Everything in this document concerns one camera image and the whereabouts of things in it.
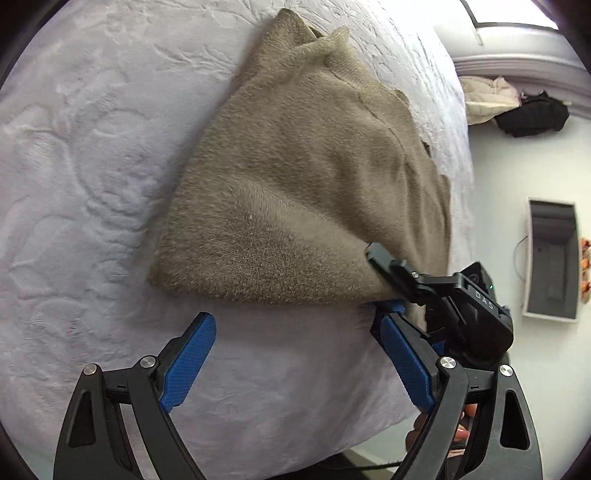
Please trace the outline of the right hand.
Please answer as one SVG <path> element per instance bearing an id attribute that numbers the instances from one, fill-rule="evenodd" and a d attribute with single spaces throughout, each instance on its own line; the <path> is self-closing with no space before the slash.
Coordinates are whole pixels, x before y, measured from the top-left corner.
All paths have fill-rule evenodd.
<path id="1" fill-rule="evenodd" d="M 443 409 L 435 415 L 421 413 L 414 421 L 413 429 L 407 433 L 405 439 L 406 451 L 410 452 L 416 442 L 419 442 L 421 451 L 435 453 L 435 448 L 442 453 L 447 447 L 449 458 L 459 457 L 465 453 L 471 430 L 463 423 L 463 419 L 474 420 L 478 405 L 467 404 L 461 413 L 456 412 L 451 420 L 443 419 Z"/>

